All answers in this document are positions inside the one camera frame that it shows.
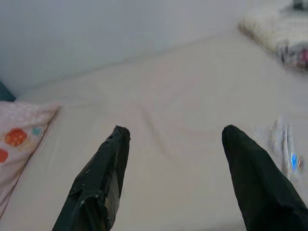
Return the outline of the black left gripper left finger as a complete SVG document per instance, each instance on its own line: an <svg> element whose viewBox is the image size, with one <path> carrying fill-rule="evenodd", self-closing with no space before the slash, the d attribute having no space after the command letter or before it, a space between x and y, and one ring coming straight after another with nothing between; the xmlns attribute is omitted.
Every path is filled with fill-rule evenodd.
<svg viewBox="0 0 308 231"><path fill-rule="evenodd" d="M130 131L112 134L75 178L54 231L109 231L115 222L129 154Z"/></svg>

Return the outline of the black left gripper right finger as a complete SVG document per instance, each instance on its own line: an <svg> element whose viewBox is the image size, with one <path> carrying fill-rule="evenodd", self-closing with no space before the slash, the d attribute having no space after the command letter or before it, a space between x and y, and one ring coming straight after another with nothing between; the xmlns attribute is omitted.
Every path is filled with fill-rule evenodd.
<svg viewBox="0 0 308 231"><path fill-rule="evenodd" d="M269 154L234 125L222 131L238 206L248 231L306 231L308 208Z"/></svg>

